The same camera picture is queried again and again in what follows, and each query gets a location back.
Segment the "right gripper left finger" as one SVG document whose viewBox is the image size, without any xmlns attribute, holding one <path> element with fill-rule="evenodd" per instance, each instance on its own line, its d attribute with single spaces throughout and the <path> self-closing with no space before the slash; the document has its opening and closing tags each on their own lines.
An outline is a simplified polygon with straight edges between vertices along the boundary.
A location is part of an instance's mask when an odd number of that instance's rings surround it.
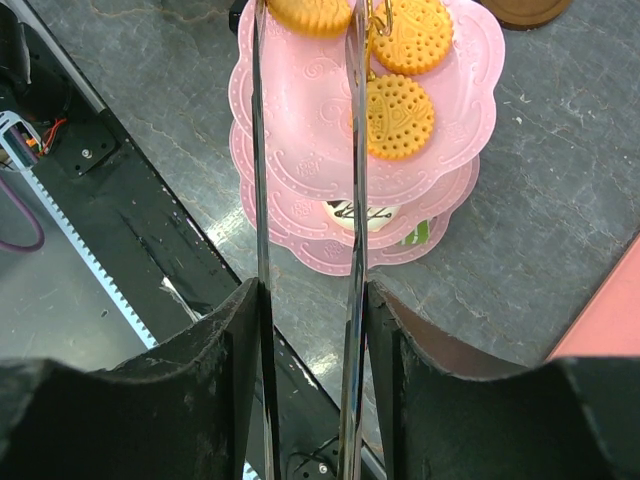
<svg viewBox="0 0 640 480">
<path fill-rule="evenodd" d="M 239 479 L 258 353 L 258 283 L 112 370 L 1 365 L 5 479 Z"/>
</svg>

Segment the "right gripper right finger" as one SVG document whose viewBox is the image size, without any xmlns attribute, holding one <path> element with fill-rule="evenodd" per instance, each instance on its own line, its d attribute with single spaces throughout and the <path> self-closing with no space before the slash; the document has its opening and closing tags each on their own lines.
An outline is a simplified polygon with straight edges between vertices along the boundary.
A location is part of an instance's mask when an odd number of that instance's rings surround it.
<svg viewBox="0 0 640 480">
<path fill-rule="evenodd" d="M 441 330 L 384 285 L 367 337 L 391 479 L 635 479 L 639 362 L 514 364 Z"/>
</svg>

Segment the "green white cake slice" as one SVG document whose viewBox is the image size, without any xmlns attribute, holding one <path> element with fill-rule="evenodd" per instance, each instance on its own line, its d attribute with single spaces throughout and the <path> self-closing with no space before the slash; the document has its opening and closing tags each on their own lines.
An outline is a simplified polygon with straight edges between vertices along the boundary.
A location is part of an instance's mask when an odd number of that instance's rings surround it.
<svg viewBox="0 0 640 480">
<path fill-rule="evenodd" d="M 428 242 L 430 236 L 430 225 L 428 220 L 420 222 L 403 240 L 399 242 L 402 246 L 421 245 Z"/>
</svg>

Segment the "round biscuit top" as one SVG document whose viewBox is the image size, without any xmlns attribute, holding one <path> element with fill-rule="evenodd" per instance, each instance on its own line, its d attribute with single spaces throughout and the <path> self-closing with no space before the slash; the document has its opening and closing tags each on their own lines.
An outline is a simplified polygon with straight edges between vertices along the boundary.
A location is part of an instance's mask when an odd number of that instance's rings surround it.
<svg viewBox="0 0 640 480">
<path fill-rule="evenodd" d="M 435 108 L 424 88 L 409 77 L 386 74 L 367 83 L 367 151 L 403 161 L 422 150 L 435 128 Z"/>
</svg>

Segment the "round biscuit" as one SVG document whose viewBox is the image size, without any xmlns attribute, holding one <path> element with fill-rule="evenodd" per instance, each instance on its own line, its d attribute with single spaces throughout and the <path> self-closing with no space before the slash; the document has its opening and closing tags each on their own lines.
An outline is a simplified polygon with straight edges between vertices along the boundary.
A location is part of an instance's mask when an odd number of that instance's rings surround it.
<svg viewBox="0 0 640 480">
<path fill-rule="evenodd" d="M 440 65 L 453 45 L 454 25 L 441 1 L 392 1 L 389 36 L 376 35 L 372 51 L 387 70 L 422 75 Z"/>
<path fill-rule="evenodd" d="M 343 34 L 352 14 L 345 0 L 269 0 L 266 4 L 280 24 L 309 37 L 333 38 Z"/>
<path fill-rule="evenodd" d="M 386 74 L 367 83 L 367 151 L 403 161 L 422 150 L 435 128 L 435 108 L 424 88 L 409 77 Z"/>
</svg>

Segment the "pink three-tier cake stand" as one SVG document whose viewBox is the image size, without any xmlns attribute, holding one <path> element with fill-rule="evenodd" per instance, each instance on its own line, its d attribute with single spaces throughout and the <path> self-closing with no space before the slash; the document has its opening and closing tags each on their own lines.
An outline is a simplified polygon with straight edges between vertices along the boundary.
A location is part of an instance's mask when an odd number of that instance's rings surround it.
<svg viewBox="0 0 640 480">
<path fill-rule="evenodd" d="M 368 161 L 368 202 L 379 208 L 381 221 L 368 237 L 373 266 L 411 262 L 440 242 L 476 184 L 479 154 L 496 124 L 503 32 L 476 2 L 449 1 L 446 8 L 452 48 L 441 65 L 418 78 L 435 108 L 429 142 L 403 161 Z M 262 81 L 270 238 L 309 268 L 344 276 L 354 236 L 332 219 L 353 192 L 344 43 L 305 38 L 268 19 Z M 428 242 L 400 245 L 424 220 Z"/>
</svg>

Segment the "metal tongs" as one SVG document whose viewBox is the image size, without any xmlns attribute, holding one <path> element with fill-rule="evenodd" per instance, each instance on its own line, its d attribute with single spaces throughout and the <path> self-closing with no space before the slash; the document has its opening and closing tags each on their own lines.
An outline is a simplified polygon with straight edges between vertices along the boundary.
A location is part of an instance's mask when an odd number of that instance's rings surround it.
<svg viewBox="0 0 640 480">
<path fill-rule="evenodd" d="M 362 392 L 365 352 L 365 297 L 368 269 L 367 228 L 367 120 L 366 80 L 369 39 L 369 12 L 366 1 L 357 1 L 346 35 L 346 68 L 351 93 L 353 122 L 352 166 L 354 206 L 354 246 L 351 262 L 346 323 L 343 379 L 341 387 L 339 452 L 337 477 L 361 477 Z M 254 3 L 252 36 L 252 142 L 254 191 L 256 204 L 258 312 L 260 324 L 261 373 L 263 389 L 264 454 L 267 479 L 280 479 L 281 455 L 277 382 L 274 356 L 274 321 L 272 311 L 267 162 L 264 131 L 264 102 L 261 57 L 266 28 L 266 3 Z"/>
</svg>

